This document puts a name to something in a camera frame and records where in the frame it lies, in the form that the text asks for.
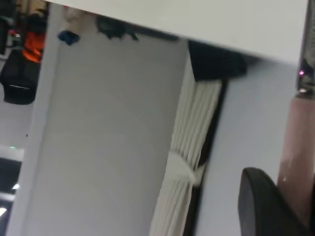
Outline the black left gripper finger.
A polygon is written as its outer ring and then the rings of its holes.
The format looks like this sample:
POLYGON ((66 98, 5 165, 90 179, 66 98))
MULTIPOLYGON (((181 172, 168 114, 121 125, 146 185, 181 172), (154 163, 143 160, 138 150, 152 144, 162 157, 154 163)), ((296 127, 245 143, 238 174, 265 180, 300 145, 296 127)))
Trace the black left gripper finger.
POLYGON ((277 186, 261 169, 244 168, 238 197, 243 236, 312 236, 286 203, 277 186))

